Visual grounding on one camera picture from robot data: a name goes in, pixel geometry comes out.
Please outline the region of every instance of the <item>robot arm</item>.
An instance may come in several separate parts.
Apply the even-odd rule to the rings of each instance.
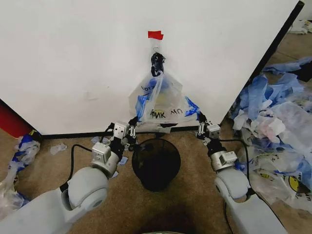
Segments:
[[[199,121],[197,137],[208,147],[208,156],[216,172],[215,185],[230,207],[240,233],[286,234],[269,206],[253,192],[246,176],[233,168],[237,156],[222,146],[218,139],[220,127],[210,125],[203,114],[199,116]],[[114,138],[110,146],[99,142],[93,146],[90,167],[80,169],[59,188],[36,197],[18,212],[6,217],[0,222],[0,232],[67,233],[73,223],[106,199],[108,179],[114,174],[124,147],[136,141],[136,123],[137,118],[129,124],[114,124]],[[235,201],[245,195],[246,201]]]
[[[200,116],[197,137],[207,145],[211,166],[216,172],[214,181],[217,190],[230,207],[233,219],[242,234],[286,234],[286,230],[270,207],[252,190],[247,177],[234,168],[237,156],[222,146],[218,125],[208,125]],[[235,199],[246,196],[244,202]]]
[[[90,167],[80,169],[59,188],[41,194],[7,216],[0,222],[0,233],[67,233],[73,223],[106,199],[108,179],[131,141],[127,138],[129,127],[125,123],[114,124],[110,146],[100,142],[93,146]],[[131,138],[135,138],[135,130],[131,133]]]

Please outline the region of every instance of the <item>black mesh trash can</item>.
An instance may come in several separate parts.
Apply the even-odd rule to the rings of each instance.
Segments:
[[[142,142],[132,156],[132,168],[142,185],[153,192],[163,190],[179,172],[177,148],[164,139]]]

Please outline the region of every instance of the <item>floor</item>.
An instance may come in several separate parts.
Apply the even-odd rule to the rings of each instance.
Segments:
[[[269,64],[292,61],[312,55],[312,34],[299,36],[287,35],[272,56]],[[139,142],[153,138],[152,134],[138,135]],[[222,123],[221,138],[232,138],[232,124]],[[166,135],[181,155],[181,168],[167,189],[152,193],[145,190],[135,176],[130,160],[119,166],[119,175],[109,182],[109,194],[105,203],[74,224],[71,234],[138,234],[143,232],[170,230],[182,233],[229,233],[223,216],[223,200],[214,187],[215,173],[207,157],[207,148],[196,139],[192,132],[179,132]],[[92,147],[91,138],[46,140],[35,162],[19,174],[16,188],[29,198],[57,188],[68,177],[70,170],[70,147],[81,144]],[[0,180],[6,176],[9,160],[14,153],[16,139],[0,130]],[[51,146],[64,143],[68,149],[51,155]],[[238,151],[237,143],[224,143],[228,151]],[[88,166],[89,152],[77,149],[75,171]],[[312,215],[295,210],[282,202],[272,205],[290,234],[307,234],[312,230]],[[235,224],[231,220],[234,233]]]

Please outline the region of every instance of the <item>red object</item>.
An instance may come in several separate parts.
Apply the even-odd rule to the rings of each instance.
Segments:
[[[162,40],[164,37],[163,34],[161,34],[161,31],[148,31],[148,38],[154,38],[157,40]]]
[[[18,114],[2,103],[0,103],[0,128],[15,138],[32,130]]]

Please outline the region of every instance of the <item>white wall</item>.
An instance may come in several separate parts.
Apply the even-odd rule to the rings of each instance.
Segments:
[[[128,121],[151,66],[147,31],[162,30],[166,71],[219,123],[296,3],[1,1],[0,97],[42,134]]]
[[[312,0],[302,0],[305,5],[299,13],[297,19],[299,20],[312,20]]]

